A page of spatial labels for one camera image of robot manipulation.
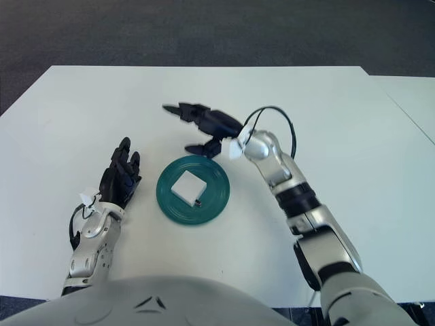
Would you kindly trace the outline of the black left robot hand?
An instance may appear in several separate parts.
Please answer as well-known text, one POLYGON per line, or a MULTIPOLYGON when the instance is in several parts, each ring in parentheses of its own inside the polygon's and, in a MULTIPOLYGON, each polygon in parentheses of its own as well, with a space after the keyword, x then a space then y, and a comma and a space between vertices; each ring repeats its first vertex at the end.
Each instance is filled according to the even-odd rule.
POLYGON ((124 137, 115 148, 111 162, 101 178, 99 193, 103 202, 110 202, 125 209, 141 181, 139 175, 140 155, 135 151, 131 157, 131 140, 124 137))

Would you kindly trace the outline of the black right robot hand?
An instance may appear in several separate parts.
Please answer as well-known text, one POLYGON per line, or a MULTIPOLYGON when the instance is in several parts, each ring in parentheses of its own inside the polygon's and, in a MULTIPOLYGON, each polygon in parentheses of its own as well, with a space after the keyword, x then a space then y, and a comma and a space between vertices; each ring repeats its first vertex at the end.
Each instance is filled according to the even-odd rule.
POLYGON ((186 145, 184 149, 191 154, 212 159, 221 153, 222 140, 236 138, 243 129, 243 125, 230 115, 206 107, 202 104, 178 103, 178 106, 165 104, 163 109, 179 116, 187 123, 194 122, 198 129, 212 136, 204 144, 186 145))

